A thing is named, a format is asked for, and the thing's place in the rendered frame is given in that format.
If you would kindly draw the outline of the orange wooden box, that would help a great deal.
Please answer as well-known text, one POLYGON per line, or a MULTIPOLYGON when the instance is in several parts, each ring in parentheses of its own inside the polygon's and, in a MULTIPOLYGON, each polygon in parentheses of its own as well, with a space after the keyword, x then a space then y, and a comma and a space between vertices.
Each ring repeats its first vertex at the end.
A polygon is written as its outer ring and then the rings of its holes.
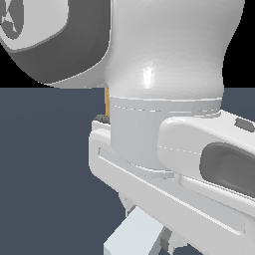
POLYGON ((109 95, 109 88, 105 88, 105 109, 106 109, 106 116, 110 116, 110 95, 109 95))

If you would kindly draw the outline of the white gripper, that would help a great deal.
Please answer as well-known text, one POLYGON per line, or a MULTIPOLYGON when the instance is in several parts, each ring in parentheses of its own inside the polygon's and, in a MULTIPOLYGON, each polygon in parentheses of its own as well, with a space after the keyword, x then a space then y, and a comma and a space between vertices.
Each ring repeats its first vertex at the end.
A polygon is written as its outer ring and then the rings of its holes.
POLYGON ((158 255, 160 246, 173 255, 187 244, 255 255, 254 122, 223 110, 116 109, 92 121, 89 166, 127 214, 104 255, 158 255))

